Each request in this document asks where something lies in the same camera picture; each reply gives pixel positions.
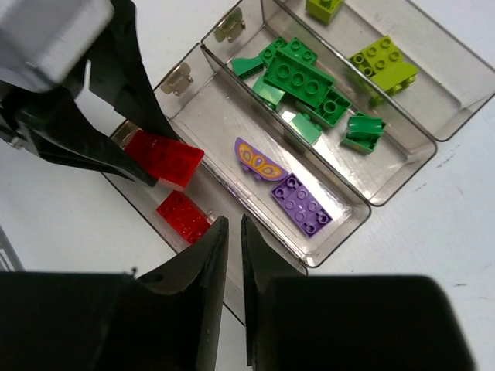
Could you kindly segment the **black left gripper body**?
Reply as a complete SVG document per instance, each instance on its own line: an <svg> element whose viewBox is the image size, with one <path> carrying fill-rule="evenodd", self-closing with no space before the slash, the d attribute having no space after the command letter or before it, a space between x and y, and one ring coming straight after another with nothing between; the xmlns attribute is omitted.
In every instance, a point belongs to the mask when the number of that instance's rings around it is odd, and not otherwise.
<svg viewBox="0 0 495 371"><path fill-rule="evenodd" d="M1 139L14 147L50 149L50 91L34 93L1 83Z"/></svg>

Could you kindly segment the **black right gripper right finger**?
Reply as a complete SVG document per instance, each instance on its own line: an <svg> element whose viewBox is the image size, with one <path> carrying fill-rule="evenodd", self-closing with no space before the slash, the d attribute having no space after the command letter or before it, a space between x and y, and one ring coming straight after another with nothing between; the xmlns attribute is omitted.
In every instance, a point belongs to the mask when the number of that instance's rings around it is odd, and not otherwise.
<svg viewBox="0 0 495 371"><path fill-rule="evenodd" d="M448 298L424 275L306 276L241 221L254 370L473 370Z"/></svg>

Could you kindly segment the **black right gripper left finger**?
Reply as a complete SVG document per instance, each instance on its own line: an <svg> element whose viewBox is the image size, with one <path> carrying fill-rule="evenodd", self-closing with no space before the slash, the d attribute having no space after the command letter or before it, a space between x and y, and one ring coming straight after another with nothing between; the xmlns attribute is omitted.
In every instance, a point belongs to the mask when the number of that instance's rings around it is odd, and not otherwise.
<svg viewBox="0 0 495 371"><path fill-rule="evenodd" d="M229 223L153 271L1 276L3 370L213 370Z"/></svg>

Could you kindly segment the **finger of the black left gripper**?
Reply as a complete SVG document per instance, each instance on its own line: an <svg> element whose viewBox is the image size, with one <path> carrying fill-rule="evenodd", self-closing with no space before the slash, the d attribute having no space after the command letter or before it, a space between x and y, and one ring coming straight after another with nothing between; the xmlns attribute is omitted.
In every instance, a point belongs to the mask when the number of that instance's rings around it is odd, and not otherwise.
<svg viewBox="0 0 495 371"><path fill-rule="evenodd" d="M48 162L119 175L146 186L157 183L136 160L96 130L77 107L51 111L45 133L50 149L33 150Z"/></svg>
<svg viewBox="0 0 495 371"><path fill-rule="evenodd" d="M119 0L111 5L111 21L86 53L89 90L143 131L176 140L142 63L135 3Z"/></svg>

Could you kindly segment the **red long lego brick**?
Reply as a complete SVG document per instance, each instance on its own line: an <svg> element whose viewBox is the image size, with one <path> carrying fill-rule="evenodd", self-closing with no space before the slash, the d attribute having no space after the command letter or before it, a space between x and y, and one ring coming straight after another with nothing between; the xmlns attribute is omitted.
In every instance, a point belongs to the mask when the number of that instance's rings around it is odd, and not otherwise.
<svg viewBox="0 0 495 371"><path fill-rule="evenodd" d="M183 192L173 190L156 211L189 244L210 228L207 215Z"/></svg>

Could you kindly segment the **purple eight-stud lego brick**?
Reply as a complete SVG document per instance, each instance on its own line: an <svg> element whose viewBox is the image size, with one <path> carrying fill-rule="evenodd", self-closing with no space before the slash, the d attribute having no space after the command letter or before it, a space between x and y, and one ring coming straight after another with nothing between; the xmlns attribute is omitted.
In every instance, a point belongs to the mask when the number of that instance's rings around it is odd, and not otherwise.
<svg viewBox="0 0 495 371"><path fill-rule="evenodd" d="M289 174L277 184L271 190L271 196L308 238L314 237L333 221L331 215L294 174Z"/></svg>

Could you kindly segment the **small green lego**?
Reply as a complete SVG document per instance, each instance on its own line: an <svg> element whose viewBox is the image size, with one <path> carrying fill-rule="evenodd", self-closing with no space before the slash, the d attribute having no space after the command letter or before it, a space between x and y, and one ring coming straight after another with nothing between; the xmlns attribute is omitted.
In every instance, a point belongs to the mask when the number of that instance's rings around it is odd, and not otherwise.
<svg viewBox="0 0 495 371"><path fill-rule="evenodd" d="M266 83L263 76L256 80L252 90L275 111L278 110L285 96L285 91Z"/></svg>

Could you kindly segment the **purple lego piece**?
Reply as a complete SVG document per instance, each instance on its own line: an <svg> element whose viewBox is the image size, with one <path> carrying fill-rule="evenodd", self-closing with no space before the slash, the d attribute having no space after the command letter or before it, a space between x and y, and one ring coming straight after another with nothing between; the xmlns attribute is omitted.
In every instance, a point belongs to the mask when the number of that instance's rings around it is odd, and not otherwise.
<svg viewBox="0 0 495 371"><path fill-rule="evenodd" d="M252 172L256 179L280 182L288 176L283 167L241 137L234 142L234 153L242 169Z"/></svg>

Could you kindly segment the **green lego with slope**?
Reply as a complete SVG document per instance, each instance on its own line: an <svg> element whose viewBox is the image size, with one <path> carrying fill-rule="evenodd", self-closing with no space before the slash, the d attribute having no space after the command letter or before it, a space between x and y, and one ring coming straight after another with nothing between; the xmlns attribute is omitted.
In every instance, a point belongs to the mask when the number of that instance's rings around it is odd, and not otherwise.
<svg viewBox="0 0 495 371"><path fill-rule="evenodd" d="M308 63L300 62L284 49L277 49L264 81L312 108L326 98L335 79Z"/></svg>

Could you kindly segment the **green eight-stud lego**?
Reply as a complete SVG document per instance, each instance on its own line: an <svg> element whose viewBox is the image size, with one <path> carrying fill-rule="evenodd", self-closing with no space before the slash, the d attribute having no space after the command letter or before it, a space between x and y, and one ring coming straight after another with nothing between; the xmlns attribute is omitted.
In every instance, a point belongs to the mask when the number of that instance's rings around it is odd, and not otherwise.
<svg viewBox="0 0 495 371"><path fill-rule="evenodd" d="M268 66L275 57L278 49L284 49L297 60L315 66L318 56L308 46L306 46L297 37L286 42L282 37L276 38L268 46L266 46L258 56L262 59L263 64Z"/></svg>

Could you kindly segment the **small green lego brick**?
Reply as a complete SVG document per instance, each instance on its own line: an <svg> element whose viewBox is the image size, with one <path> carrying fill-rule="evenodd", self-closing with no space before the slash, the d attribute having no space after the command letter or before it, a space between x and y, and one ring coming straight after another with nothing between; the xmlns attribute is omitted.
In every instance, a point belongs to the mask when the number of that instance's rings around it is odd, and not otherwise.
<svg viewBox="0 0 495 371"><path fill-rule="evenodd" d="M322 134L322 128L306 113L298 113L289 124L310 145L314 145Z"/></svg>

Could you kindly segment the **green curved slope lego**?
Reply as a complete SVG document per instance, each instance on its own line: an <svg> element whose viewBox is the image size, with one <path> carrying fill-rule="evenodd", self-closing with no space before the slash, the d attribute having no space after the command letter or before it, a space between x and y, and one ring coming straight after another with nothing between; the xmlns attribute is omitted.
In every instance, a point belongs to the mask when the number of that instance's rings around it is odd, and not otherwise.
<svg viewBox="0 0 495 371"><path fill-rule="evenodd" d="M369 155L376 148L385 127L386 123L380 117L357 112L348 119L340 144L363 155Z"/></svg>

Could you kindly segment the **green tall lego block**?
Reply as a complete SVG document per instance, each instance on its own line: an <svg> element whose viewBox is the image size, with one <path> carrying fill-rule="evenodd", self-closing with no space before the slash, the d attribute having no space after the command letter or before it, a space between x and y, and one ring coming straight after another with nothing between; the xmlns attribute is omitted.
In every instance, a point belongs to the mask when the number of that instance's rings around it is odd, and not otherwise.
<svg viewBox="0 0 495 371"><path fill-rule="evenodd" d="M324 128L334 128L337 122L344 116L350 108L348 101L338 90L331 88L323 102L312 108L300 100L295 102L295 106L304 114L308 114L310 119Z"/></svg>

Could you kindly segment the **lime green square lego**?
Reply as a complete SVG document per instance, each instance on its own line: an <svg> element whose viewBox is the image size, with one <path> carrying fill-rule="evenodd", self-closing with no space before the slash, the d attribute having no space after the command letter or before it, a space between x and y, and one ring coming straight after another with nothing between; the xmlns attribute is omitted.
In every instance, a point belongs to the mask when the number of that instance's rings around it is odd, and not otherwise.
<svg viewBox="0 0 495 371"><path fill-rule="evenodd" d="M329 25L342 8L342 0L306 0L306 11L324 25Z"/></svg>

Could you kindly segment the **tiny green lego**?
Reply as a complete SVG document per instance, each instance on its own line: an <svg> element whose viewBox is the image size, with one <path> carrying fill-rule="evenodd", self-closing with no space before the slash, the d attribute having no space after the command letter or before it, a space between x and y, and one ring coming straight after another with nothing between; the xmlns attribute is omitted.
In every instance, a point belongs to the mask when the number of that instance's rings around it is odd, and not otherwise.
<svg viewBox="0 0 495 371"><path fill-rule="evenodd" d="M235 58L231 60L232 70L242 80L260 73L265 68L265 62L260 56L252 58Z"/></svg>

